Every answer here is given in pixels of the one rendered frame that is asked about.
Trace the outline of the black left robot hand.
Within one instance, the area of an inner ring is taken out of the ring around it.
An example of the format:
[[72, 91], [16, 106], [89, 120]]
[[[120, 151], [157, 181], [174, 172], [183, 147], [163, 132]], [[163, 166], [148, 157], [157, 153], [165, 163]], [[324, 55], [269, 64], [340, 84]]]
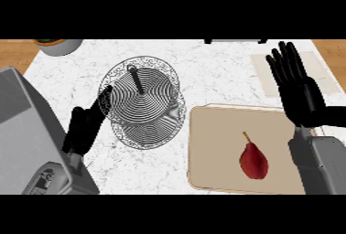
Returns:
[[112, 86], [108, 85], [89, 109], [72, 108], [69, 129], [62, 146], [63, 153], [84, 155], [90, 150], [111, 109], [111, 92]]

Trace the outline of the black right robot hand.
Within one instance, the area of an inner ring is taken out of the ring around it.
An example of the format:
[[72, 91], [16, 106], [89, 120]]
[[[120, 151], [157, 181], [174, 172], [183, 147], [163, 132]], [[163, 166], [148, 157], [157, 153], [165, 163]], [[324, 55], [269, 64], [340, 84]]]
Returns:
[[266, 62], [275, 78], [285, 115], [296, 127], [346, 128], [346, 106], [327, 106], [316, 81], [307, 76], [291, 42], [278, 42]]

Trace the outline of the beige tray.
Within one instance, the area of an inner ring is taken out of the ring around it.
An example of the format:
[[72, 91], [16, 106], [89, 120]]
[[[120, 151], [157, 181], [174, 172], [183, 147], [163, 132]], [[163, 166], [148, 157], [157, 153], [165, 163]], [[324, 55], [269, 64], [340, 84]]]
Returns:
[[[306, 193], [291, 160], [288, 141], [294, 124], [273, 107], [208, 104], [189, 112], [188, 180], [197, 189], [253, 194]], [[269, 163], [262, 179], [251, 179], [239, 164], [253, 143]]]

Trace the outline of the red pear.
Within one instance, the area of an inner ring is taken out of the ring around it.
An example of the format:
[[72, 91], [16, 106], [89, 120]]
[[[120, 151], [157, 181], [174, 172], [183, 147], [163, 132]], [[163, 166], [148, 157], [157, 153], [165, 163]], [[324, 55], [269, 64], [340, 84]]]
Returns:
[[269, 170], [268, 159], [256, 144], [251, 142], [247, 133], [244, 133], [244, 138], [247, 144], [239, 158], [241, 168], [250, 179], [263, 179]]

